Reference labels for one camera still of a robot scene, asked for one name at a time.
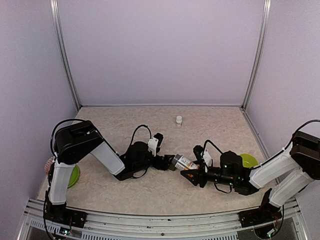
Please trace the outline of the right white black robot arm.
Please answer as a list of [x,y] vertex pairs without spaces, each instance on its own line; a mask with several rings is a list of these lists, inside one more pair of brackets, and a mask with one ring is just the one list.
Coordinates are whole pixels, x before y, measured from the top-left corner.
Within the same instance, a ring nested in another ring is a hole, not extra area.
[[228,185],[240,195],[249,196],[269,182],[288,173],[275,188],[269,189],[256,210],[256,218],[266,222],[284,203],[320,179],[320,139],[297,128],[289,143],[265,162],[254,167],[244,167],[243,159],[233,151],[221,152],[220,166],[205,162],[205,146],[193,149],[197,169],[182,170],[180,174],[194,186],[203,188],[207,182]]

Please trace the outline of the orange pill bottle grey cap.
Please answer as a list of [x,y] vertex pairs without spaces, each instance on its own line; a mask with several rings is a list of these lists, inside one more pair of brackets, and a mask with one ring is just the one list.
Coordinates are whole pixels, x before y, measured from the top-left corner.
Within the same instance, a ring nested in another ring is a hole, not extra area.
[[172,160],[173,166],[181,171],[197,170],[199,166],[183,155],[176,154]]

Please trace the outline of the green weekly pill organizer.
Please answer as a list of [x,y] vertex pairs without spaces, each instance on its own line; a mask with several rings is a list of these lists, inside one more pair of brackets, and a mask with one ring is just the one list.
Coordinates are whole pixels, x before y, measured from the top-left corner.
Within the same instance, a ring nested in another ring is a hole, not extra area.
[[171,171],[175,171],[175,170],[176,170],[176,167],[175,167],[175,165],[174,165],[173,163],[171,163],[171,164],[169,165],[168,169],[171,170]]

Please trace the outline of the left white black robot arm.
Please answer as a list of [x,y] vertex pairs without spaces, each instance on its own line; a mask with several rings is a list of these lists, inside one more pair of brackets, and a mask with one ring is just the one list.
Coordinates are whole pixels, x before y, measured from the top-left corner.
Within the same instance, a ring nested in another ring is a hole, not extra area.
[[67,208],[67,189],[76,165],[87,155],[95,157],[117,180],[134,179],[150,167],[166,171],[174,156],[160,156],[163,135],[151,135],[147,143],[131,141],[126,152],[118,154],[90,120],[72,119],[73,124],[56,125],[50,138],[53,160],[48,170],[43,218],[55,223],[82,227],[87,214]]

